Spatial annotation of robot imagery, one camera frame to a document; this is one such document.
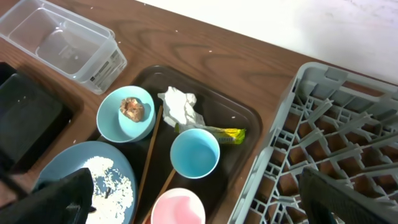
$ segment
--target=blue cup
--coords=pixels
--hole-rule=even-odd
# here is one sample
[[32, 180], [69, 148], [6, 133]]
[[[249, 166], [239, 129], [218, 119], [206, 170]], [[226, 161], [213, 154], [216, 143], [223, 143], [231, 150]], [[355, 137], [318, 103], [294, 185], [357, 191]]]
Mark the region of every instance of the blue cup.
[[172, 165], [181, 176], [199, 179], [207, 176], [220, 159], [216, 138], [202, 129], [189, 129], [179, 134], [170, 150]]

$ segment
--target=chopstick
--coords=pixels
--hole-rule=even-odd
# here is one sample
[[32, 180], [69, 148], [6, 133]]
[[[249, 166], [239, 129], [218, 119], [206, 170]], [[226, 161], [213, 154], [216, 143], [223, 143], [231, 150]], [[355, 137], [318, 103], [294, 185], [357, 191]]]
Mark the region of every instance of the chopstick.
[[[148, 173], [150, 157], [152, 156], [152, 151], [154, 149], [156, 135], [157, 135], [157, 130], [159, 128], [160, 120], [162, 119], [162, 113], [163, 113], [163, 106], [161, 105], [159, 107], [159, 111], [157, 112], [155, 128], [154, 128], [154, 132], [152, 134], [152, 137], [150, 139], [149, 149], [148, 149], [148, 153], [147, 153], [147, 158], [145, 160], [144, 171], [142, 172], [141, 183], [139, 184], [137, 207], [139, 206], [139, 201], [141, 199], [142, 191], [144, 190], [144, 184], [145, 184], [145, 179], [146, 179], [147, 173]], [[136, 219], [136, 216], [134, 214], [134, 217], [133, 217], [131, 223], [134, 223], [135, 219]]]
[[[160, 190], [159, 194], [157, 195], [156, 200], [167, 190], [167, 187], [169, 187], [169, 184], [170, 184], [170, 182], [172, 181], [172, 179], [173, 179], [173, 177], [174, 177], [174, 174], [175, 174], [175, 169], [173, 169], [173, 170], [170, 172], [169, 176], [167, 177], [166, 182], [164, 183], [164, 185], [163, 185], [163, 187], [162, 187], [162, 190]], [[150, 210], [148, 211], [147, 215], [145, 216], [145, 219], [144, 219], [144, 221], [142, 222], [142, 224], [146, 224], [146, 223], [147, 223], [147, 220], [148, 220], [148, 218], [150, 217], [150, 214], [152, 213], [152, 209], [153, 209], [153, 208], [154, 208], [154, 205], [151, 206], [151, 208], [150, 208]]]

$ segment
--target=wood grain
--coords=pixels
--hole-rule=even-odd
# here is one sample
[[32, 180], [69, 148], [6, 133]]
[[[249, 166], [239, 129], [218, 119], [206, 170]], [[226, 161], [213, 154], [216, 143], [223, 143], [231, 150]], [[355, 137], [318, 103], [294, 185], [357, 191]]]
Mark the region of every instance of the wood grain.
[[[75, 112], [71, 123], [26, 174], [15, 176], [31, 188], [39, 172], [58, 153], [86, 141], [96, 129], [96, 111], [111, 91], [130, 84], [150, 65], [169, 65], [192, 78], [254, 108], [262, 118], [262, 135], [268, 132], [283, 90], [299, 67], [316, 61], [280, 47], [220, 29], [194, 19], [133, 0], [50, 0], [83, 17], [100, 23], [116, 34], [128, 64], [103, 95], [95, 95], [61, 76], [36, 59], [0, 39], [0, 60], [21, 69], [63, 99]], [[0, 12], [17, 0], [2, 0]], [[242, 190], [257, 143], [213, 223], [226, 223]]]

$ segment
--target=plastic dish rack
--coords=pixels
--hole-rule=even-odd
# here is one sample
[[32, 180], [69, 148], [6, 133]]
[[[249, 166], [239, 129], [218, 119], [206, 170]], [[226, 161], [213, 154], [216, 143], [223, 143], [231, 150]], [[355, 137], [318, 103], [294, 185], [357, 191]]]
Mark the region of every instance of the plastic dish rack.
[[282, 99], [228, 223], [308, 223], [305, 166], [398, 208], [397, 86], [306, 63]]

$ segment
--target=blue bowl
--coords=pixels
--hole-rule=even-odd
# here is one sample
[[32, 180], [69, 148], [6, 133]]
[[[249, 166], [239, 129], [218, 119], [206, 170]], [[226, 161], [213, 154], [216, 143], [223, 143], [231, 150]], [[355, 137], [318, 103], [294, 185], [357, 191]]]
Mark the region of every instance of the blue bowl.
[[216, 167], [220, 159], [220, 145], [208, 131], [189, 129], [175, 138], [170, 158], [175, 171], [180, 175], [199, 179]]
[[[83, 164], [87, 160], [95, 156], [111, 159], [113, 161], [112, 169], [118, 169], [120, 174], [130, 180], [134, 199], [132, 201], [132, 205], [124, 211], [123, 224], [130, 223], [137, 207], [138, 197], [136, 178], [126, 157], [118, 149], [104, 142], [88, 141], [64, 150], [44, 167], [39, 175], [38, 181], [36, 182], [35, 188], [44, 181], [58, 180], [75, 172], [82, 168]], [[114, 178], [119, 175], [117, 172], [112, 173]], [[99, 182], [98, 186], [101, 191], [106, 191], [105, 187], [102, 184], [99, 184]]]
[[[120, 104], [135, 97], [144, 105], [143, 120], [133, 122], [120, 112]], [[98, 108], [97, 128], [111, 142], [134, 142], [146, 137], [155, 126], [155, 106], [150, 94], [138, 86], [125, 86], [110, 93]]]

